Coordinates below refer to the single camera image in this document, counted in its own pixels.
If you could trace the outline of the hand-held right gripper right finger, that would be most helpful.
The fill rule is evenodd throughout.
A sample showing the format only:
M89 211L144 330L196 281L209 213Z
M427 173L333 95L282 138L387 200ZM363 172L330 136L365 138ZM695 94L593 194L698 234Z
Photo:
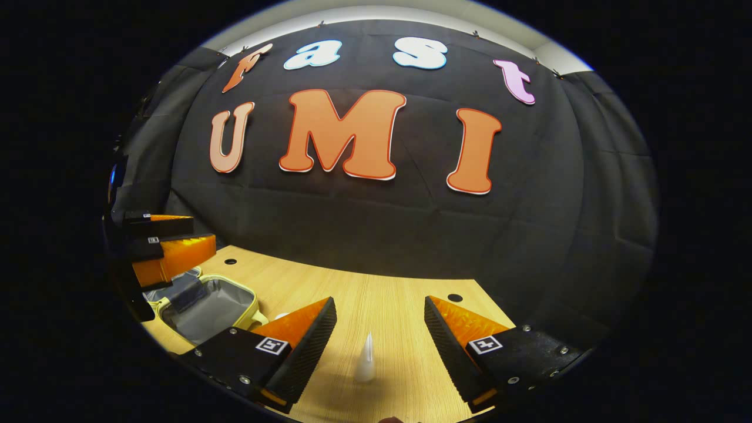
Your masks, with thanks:
M426 296L424 322L462 401L472 412L510 408L588 357L529 325L507 327L438 297Z

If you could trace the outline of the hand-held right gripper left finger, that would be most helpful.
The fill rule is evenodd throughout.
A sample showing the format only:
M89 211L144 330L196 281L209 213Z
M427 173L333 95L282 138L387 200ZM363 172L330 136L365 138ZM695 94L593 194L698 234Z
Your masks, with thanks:
M326 297L253 330L229 327L176 359L245 401L284 414L303 396L337 323Z

